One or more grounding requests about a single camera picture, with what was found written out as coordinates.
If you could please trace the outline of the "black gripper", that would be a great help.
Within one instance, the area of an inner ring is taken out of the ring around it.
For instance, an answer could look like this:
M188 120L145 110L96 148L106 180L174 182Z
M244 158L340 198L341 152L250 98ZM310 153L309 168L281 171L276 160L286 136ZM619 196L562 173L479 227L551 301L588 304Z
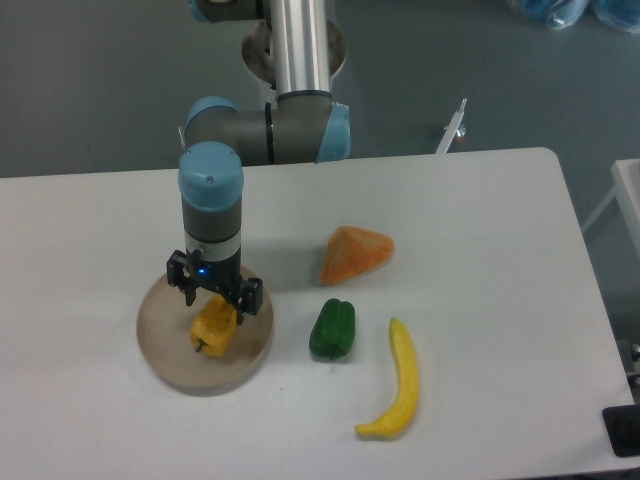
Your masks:
M175 250L166 262L166 279L184 295L187 307L193 305L197 289L221 295L236 311L236 324L242 325L247 315L259 313L264 299L261 278L244 278L240 273L241 249L220 261L205 261L199 250L186 254Z

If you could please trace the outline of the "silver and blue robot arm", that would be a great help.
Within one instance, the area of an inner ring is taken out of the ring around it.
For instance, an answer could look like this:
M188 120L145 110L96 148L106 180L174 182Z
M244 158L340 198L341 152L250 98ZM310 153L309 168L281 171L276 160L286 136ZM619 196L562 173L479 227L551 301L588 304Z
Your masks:
M349 109L332 97L324 2L193 1L190 9L211 23L262 20L271 33L274 102L240 111L210 96L188 112L178 170L186 249L166 263L167 281L187 305L205 289L241 323L259 313L264 298L262 280L240 272L244 166L347 158Z

